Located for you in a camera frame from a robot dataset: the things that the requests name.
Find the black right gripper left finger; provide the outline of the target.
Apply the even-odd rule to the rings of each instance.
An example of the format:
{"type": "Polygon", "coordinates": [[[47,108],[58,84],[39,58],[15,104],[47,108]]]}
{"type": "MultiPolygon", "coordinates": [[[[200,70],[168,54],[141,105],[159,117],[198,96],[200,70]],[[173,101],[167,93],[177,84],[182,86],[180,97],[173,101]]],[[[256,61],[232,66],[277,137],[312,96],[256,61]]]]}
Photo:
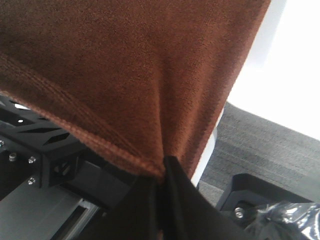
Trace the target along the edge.
{"type": "Polygon", "coordinates": [[[157,213],[157,181],[140,176],[106,217],[82,233],[83,240],[162,240],[157,213]]]}

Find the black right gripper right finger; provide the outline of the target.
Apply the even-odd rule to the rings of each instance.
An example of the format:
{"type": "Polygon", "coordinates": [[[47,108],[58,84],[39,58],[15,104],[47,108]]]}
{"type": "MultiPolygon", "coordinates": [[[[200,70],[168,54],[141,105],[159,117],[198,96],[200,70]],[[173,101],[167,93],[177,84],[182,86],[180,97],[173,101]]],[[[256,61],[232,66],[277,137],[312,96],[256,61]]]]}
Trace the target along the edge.
{"type": "Polygon", "coordinates": [[[159,225],[164,240],[245,240],[245,231],[217,211],[197,190],[175,156],[163,159],[158,187],[159,225]]]}

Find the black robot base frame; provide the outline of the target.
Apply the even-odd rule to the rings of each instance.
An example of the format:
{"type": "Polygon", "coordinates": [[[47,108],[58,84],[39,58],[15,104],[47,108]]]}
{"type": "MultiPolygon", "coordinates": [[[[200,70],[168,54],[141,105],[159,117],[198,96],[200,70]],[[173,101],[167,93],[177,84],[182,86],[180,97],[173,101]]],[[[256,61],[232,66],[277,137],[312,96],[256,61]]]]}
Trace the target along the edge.
{"type": "Polygon", "coordinates": [[[74,240],[134,181],[68,131],[1,96],[1,239],[74,240]]]}

